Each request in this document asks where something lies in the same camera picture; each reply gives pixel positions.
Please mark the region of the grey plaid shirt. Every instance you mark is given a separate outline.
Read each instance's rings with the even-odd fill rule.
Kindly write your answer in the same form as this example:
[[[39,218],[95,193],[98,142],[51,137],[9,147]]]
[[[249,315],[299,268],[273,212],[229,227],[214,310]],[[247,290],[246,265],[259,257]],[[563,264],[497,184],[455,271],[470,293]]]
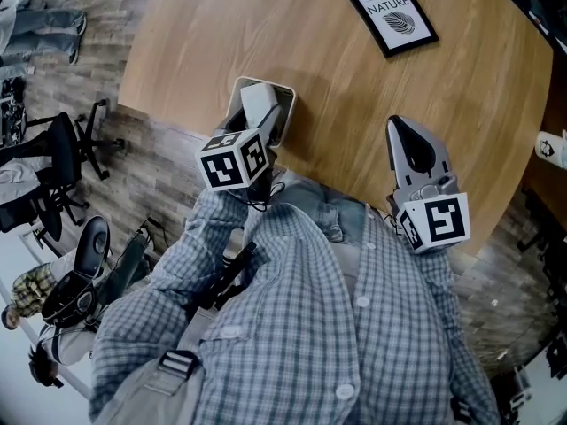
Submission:
[[[356,246],[331,243],[294,205],[248,206],[241,229],[257,250],[245,290],[190,350],[204,372],[193,425],[453,425],[452,397],[466,403],[473,425],[500,425],[464,334],[455,358],[450,352],[415,254],[365,207]],[[155,300],[150,284],[104,315],[93,347],[92,421],[108,414],[131,374],[177,348],[189,326],[189,302]]]

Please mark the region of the black picture frame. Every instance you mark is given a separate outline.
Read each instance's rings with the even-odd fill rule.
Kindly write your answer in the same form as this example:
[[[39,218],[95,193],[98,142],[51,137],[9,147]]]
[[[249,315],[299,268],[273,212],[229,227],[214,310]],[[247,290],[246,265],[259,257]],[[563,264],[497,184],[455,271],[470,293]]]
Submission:
[[[417,0],[349,0],[385,58],[439,41]]]

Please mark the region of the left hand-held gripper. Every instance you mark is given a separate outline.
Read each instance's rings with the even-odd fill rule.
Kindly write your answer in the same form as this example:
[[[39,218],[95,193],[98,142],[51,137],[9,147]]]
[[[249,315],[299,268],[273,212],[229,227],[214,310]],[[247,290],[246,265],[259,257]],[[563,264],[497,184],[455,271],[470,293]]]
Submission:
[[[248,202],[267,202],[276,159],[268,147],[279,143],[283,124],[284,112],[279,104],[254,129],[247,129],[242,105],[230,110],[196,153],[206,187],[239,193]]]

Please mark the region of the white rectangular box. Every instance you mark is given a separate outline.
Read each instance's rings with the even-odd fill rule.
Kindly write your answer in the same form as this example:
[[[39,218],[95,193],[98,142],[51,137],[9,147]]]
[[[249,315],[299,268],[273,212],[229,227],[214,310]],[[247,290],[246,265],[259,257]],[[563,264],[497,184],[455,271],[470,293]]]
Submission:
[[[276,91],[266,82],[254,83],[240,89],[247,127],[257,128],[269,112],[278,105]]]

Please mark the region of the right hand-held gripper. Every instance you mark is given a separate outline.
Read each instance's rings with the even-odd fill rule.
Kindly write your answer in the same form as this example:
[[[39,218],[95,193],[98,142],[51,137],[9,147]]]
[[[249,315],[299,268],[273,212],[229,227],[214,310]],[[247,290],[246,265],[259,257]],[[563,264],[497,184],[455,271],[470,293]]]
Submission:
[[[388,197],[392,213],[415,254],[442,251],[470,239],[468,197],[445,144],[412,119],[393,115],[386,125],[391,169],[396,180],[406,176],[438,176],[396,189]]]

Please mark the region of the black office chair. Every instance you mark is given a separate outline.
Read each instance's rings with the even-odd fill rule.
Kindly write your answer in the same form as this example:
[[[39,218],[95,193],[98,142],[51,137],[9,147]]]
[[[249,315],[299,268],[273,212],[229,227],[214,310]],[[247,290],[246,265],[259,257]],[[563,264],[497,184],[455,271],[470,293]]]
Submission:
[[[80,114],[74,122],[66,112],[54,117],[31,120],[28,126],[49,123],[47,129],[47,153],[51,157],[52,183],[57,186],[76,184],[82,178],[82,163],[89,161],[100,181],[109,178],[107,170],[102,170],[97,162],[95,148],[124,149],[125,141],[117,138],[111,141],[95,140],[93,129],[97,110],[106,107],[108,101],[96,101],[90,110],[89,117]]]
[[[36,220],[43,225],[34,230],[34,238],[43,247],[45,236],[58,242],[62,234],[62,220],[60,214],[66,211],[72,223],[79,227],[84,219],[77,220],[71,207],[86,210],[90,208],[89,202],[80,203],[72,199],[69,193],[74,186],[40,186],[22,197],[9,202],[0,203],[0,232],[9,233],[16,227],[24,224],[34,224]]]

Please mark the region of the blue jeans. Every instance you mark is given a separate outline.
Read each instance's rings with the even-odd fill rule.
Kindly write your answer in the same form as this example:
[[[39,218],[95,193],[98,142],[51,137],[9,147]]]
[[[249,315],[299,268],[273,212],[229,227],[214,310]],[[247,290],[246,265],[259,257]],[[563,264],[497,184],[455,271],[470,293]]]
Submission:
[[[273,203],[298,207],[331,243],[361,244],[366,216],[362,202],[292,171],[281,182],[284,188]]]

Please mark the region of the person's right forearm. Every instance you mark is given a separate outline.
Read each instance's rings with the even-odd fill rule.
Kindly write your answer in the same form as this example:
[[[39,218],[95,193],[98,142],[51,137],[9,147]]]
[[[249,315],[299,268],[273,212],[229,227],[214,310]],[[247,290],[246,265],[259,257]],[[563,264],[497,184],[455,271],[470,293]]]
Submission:
[[[454,273],[450,267],[447,250],[416,254],[412,259],[433,296],[450,352],[455,358],[455,354],[463,345],[463,331],[454,293]]]

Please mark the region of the dark brown table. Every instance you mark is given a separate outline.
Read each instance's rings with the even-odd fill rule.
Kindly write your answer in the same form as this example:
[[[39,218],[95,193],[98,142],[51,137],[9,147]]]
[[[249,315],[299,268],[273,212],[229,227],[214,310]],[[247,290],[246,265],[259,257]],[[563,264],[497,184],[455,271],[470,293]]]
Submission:
[[[564,129],[567,130],[567,54],[554,54],[548,101],[540,129],[553,135],[561,135]],[[523,186],[539,197],[567,233],[567,170],[532,154],[524,172]]]

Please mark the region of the white cartoon print bottle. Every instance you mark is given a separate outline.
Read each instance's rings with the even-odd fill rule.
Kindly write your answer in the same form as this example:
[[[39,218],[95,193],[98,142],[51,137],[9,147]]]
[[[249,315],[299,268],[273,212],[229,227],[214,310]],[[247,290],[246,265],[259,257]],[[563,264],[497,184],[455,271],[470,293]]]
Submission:
[[[534,150],[538,158],[567,170],[567,130],[564,129],[561,136],[540,131]]]

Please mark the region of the black backpack device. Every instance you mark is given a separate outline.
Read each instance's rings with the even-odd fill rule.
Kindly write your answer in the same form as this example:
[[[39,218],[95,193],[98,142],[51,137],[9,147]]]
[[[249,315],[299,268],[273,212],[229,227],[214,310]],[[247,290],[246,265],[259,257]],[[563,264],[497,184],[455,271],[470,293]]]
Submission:
[[[53,288],[43,303],[44,322],[70,328],[93,313],[97,306],[94,281],[104,272],[110,249],[110,229],[102,216],[85,225],[74,257],[74,267]]]

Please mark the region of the white garment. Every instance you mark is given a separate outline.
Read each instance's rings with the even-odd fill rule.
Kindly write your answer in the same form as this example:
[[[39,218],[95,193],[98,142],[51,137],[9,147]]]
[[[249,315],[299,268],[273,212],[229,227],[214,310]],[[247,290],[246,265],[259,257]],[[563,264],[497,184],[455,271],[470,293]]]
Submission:
[[[0,166],[0,205],[37,189],[41,185],[37,173],[48,166],[46,157],[13,158]]]

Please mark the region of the person's left forearm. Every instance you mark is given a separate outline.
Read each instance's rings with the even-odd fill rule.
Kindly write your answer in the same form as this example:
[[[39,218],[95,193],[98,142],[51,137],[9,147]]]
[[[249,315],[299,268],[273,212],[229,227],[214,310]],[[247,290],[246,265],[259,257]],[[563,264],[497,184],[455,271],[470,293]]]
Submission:
[[[226,191],[205,191],[188,218],[179,241],[161,257],[148,291],[155,300],[188,303],[222,265],[231,233],[248,217],[244,200]]]

